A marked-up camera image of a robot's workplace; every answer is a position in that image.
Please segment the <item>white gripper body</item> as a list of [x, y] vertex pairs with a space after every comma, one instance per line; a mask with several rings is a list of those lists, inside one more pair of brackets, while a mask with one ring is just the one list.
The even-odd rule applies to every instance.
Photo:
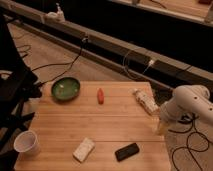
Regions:
[[165, 102], [160, 106], [160, 120], [165, 123], [173, 123], [177, 120], [176, 106]]

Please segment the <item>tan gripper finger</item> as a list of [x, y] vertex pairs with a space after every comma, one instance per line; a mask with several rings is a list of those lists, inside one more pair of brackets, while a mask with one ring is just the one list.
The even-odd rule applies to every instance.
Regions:
[[165, 122], [159, 122], [156, 129], [156, 134], [163, 135], [166, 132], [167, 127], [168, 125]]

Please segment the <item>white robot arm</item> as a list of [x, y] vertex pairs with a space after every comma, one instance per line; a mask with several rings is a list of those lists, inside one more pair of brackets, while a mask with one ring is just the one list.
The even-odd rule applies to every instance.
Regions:
[[213, 125], [213, 103], [210, 91], [203, 85], [182, 85], [172, 92], [172, 98], [160, 106], [156, 133], [163, 135], [172, 123], [184, 114], [195, 114], [203, 122]]

